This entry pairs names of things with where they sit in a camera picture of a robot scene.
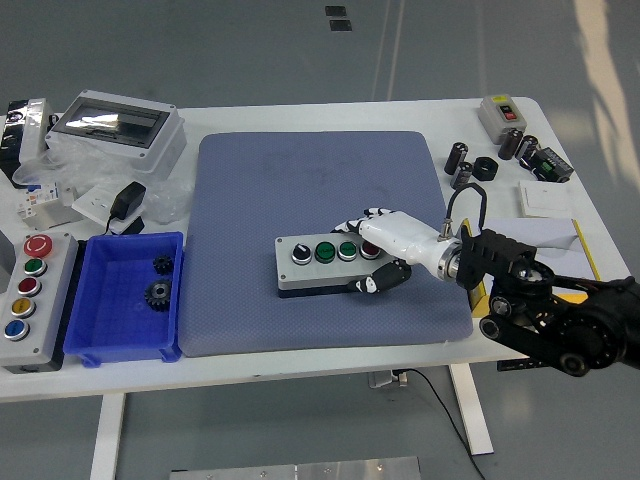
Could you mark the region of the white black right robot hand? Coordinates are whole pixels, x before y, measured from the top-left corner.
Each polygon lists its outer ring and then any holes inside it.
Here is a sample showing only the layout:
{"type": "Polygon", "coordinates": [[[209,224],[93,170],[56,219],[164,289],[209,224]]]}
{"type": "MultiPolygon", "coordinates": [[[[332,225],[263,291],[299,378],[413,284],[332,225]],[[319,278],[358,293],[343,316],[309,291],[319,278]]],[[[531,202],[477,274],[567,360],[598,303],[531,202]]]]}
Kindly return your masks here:
{"type": "Polygon", "coordinates": [[[449,244],[439,241],[439,233],[402,211],[374,208],[365,216],[345,221],[334,232],[355,233],[363,240],[394,257],[372,274],[348,284],[350,291],[374,294],[390,290],[411,277],[413,265],[422,265],[435,278],[443,279],[449,244]]]}

